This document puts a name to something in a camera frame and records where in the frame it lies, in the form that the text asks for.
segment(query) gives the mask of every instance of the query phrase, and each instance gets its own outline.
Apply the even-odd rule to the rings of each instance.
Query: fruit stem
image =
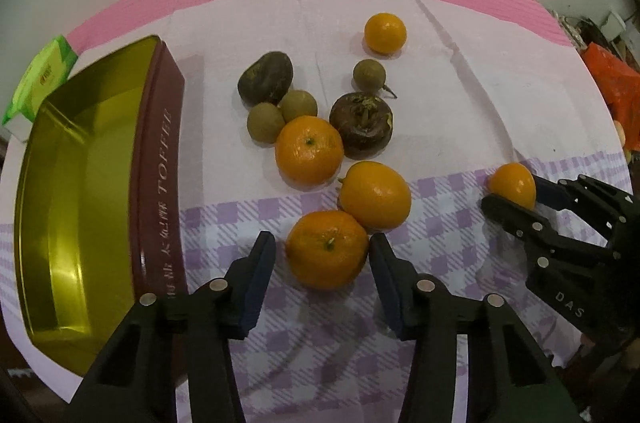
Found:
[[[384,90],[386,90],[387,92],[390,92],[390,93],[391,93],[391,95],[392,95],[394,98],[398,99],[398,96],[396,96],[396,93],[394,93],[390,88],[388,88],[388,86],[383,85],[383,86],[382,86],[382,88],[383,88]]]

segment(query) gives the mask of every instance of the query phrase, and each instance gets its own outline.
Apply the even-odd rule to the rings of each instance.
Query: tablecloth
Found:
[[[478,208],[487,175],[520,160],[551,180],[595,176],[630,190],[602,97],[554,19],[534,0],[122,0],[68,34],[81,53],[74,72],[148,34],[168,44],[186,77],[180,132],[179,200],[190,289],[223,275],[261,229],[282,242],[304,213],[334,208],[337,184],[301,192],[282,181],[273,149],[246,133],[236,91],[261,54],[282,50],[294,88],[310,91],[319,116],[353,90],[351,70],[372,56],[362,42],[374,13],[397,14],[408,30],[399,55],[382,59],[394,135],[375,159],[409,182],[413,206],[388,234],[399,257],[449,290],[499,292],[538,343],[562,363],[577,331],[524,286],[524,252]],[[0,181],[0,300],[12,340],[62,398],[79,378],[26,338],[13,259],[13,206],[22,147],[12,140]],[[341,175],[353,161],[345,160]],[[602,243],[572,214],[545,211],[561,233]],[[257,327],[231,346],[249,421],[393,422],[413,344],[386,328],[370,269],[351,287],[307,291],[279,245]],[[188,389],[178,415],[190,420]],[[459,339],[454,421],[466,404],[465,340]]]

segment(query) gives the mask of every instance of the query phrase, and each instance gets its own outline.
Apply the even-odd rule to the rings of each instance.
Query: green package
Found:
[[[2,125],[18,114],[33,122],[40,104],[66,82],[77,59],[78,55],[62,35],[44,46],[22,75],[2,118]]]

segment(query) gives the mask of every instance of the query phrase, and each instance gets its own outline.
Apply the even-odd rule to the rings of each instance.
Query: green tissue pack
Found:
[[[15,89],[2,125],[25,142],[42,101],[66,82],[78,55],[66,38],[57,36],[31,61]]]

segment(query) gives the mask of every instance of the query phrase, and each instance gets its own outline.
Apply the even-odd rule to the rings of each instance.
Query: small orange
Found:
[[[293,119],[276,139],[276,164],[296,184],[315,186],[328,181],[343,158],[340,134],[319,117]]]
[[[307,213],[289,232],[285,252],[293,275],[315,289],[336,289],[353,281],[365,260],[369,237],[348,213]]]
[[[364,26],[364,40],[369,49],[381,54],[395,53],[406,42],[406,27],[391,13],[373,15]]]
[[[411,191],[392,168],[375,161],[354,164],[342,182],[340,206],[370,229],[397,228],[409,216]]]
[[[489,191],[533,210],[536,205],[536,182],[529,169],[520,163],[507,163],[489,178]]]

